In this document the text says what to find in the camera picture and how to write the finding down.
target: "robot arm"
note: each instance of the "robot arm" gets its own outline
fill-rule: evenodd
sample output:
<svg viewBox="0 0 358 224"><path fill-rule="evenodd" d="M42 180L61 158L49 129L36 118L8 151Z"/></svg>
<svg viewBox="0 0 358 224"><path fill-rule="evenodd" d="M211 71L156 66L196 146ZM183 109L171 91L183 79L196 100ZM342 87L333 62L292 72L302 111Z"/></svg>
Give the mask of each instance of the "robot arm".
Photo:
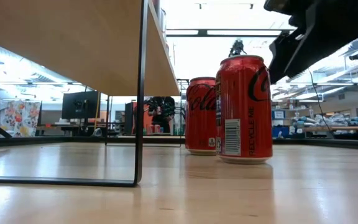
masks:
<svg viewBox="0 0 358 224"><path fill-rule="evenodd" d="M266 0L265 9L290 15L292 33L270 45L270 82L290 78L358 38L358 0Z"/></svg>

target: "wooden shelf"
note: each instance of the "wooden shelf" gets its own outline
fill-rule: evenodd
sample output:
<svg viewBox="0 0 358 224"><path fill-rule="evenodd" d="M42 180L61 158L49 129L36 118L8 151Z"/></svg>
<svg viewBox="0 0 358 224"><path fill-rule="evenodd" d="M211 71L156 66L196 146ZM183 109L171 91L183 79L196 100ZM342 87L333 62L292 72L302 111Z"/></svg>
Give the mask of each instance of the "wooden shelf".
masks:
<svg viewBox="0 0 358 224"><path fill-rule="evenodd" d="M0 0L0 46L111 96L137 94L140 0ZM149 2L145 95L179 87Z"/></svg>

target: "cable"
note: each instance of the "cable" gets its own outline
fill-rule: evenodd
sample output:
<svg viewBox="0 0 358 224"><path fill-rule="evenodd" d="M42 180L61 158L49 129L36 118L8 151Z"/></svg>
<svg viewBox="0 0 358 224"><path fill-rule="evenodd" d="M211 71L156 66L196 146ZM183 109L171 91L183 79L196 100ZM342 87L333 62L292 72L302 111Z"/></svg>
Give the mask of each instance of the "cable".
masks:
<svg viewBox="0 0 358 224"><path fill-rule="evenodd" d="M109 126L109 128L111 129L113 126L112 126L112 121L111 121L111 113L112 113L112 97L111 97L111 103L110 103L110 112L109 112L109 121L110 121L110 123L108 124L108 126Z"/></svg>
<svg viewBox="0 0 358 224"><path fill-rule="evenodd" d="M85 90L84 90L84 98L83 98L83 101L82 101L82 104L81 104L81 112L82 110L84 109L84 103L85 103L85 100L86 100L86 90L88 89L88 86L85 86ZM78 134L81 133L81 123L82 123L82 118L80 118L80 124L78 125Z"/></svg>
<svg viewBox="0 0 358 224"><path fill-rule="evenodd" d="M316 96L317 96L317 102L318 102L318 107L320 108L320 112L321 112L321 116L323 117L323 121L324 124L326 124L326 127L328 128L328 131L331 133L331 135L333 136L333 138L335 139L335 135L334 132L331 130L331 128L328 126L325 118L324 118L324 114L323 114L323 109L321 108L321 103L320 103L320 99L318 98L318 92L316 89L316 85L314 84L313 81L313 74L311 73L310 69L308 69L309 73L310 73L310 77L311 77L311 84L313 85L314 91L316 92Z"/></svg>
<svg viewBox="0 0 358 224"><path fill-rule="evenodd" d="M98 94L98 104L96 105L96 114L94 116L94 127L93 127L93 130L96 130L96 126L97 126L97 123L98 123L98 114L99 114L99 105L100 105L100 92Z"/></svg>

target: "wooden tabletop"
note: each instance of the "wooden tabletop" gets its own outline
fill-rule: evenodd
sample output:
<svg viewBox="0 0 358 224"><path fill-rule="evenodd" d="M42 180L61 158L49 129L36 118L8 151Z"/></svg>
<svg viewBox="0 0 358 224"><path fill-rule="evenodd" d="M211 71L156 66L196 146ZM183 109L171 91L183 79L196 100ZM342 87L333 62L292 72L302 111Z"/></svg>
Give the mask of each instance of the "wooden tabletop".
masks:
<svg viewBox="0 0 358 224"><path fill-rule="evenodd" d="M0 46L112 96L137 94L141 0L0 0ZM178 96L149 2L145 94Z"/></svg>
<svg viewBox="0 0 358 224"><path fill-rule="evenodd" d="M0 175L133 180L134 146L2 147ZM0 223L358 224L358 150L274 146L262 165L144 147L136 188L0 184Z"/></svg>

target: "coca-cola can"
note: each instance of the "coca-cola can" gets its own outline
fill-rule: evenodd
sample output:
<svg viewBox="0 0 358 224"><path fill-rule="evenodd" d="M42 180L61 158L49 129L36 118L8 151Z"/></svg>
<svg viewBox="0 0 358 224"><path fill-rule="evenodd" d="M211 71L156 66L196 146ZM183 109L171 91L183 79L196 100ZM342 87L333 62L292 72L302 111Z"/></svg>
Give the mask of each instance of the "coca-cola can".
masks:
<svg viewBox="0 0 358 224"><path fill-rule="evenodd" d="M225 162L258 164L272 157L269 73L261 57L238 55L216 75L216 151Z"/></svg>
<svg viewBox="0 0 358 224"><path fill-rule="evenodd" d="M216 155L216 79L190 80L186 91L186 148L191 154Z"/></svg>
<svg viewBox="0 0 358 224"><path fill-rule="evenodd" d="M154 125L150 124L147 126L147 134L148 135L154 134Z"/></svg>
<svg viewBox="0 0 358 224"><path fill-rule="evenodd" d="M158 124L154 125L154 133L155 134L160 134L161 133L161 126L159 126Z"/></svg>

